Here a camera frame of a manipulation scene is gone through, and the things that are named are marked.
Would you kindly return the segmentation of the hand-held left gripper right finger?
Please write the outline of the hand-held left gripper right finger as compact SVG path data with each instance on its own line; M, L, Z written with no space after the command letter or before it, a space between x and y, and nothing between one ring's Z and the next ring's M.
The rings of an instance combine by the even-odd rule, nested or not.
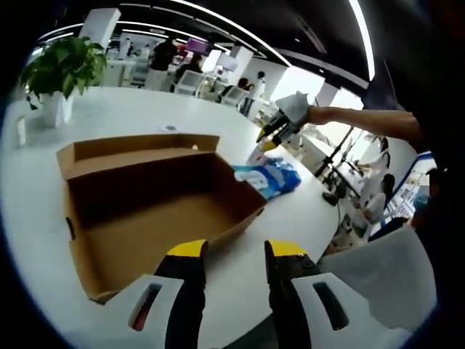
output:
M290 241L264 243L279 348L366 348L367 301Z

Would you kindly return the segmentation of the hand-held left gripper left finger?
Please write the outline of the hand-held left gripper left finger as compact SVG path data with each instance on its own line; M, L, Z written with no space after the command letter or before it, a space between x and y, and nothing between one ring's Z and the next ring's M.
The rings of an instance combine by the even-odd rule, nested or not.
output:
M197 348L206 304L204 255L199 239L171 248L142 293L130 327L131 348Z

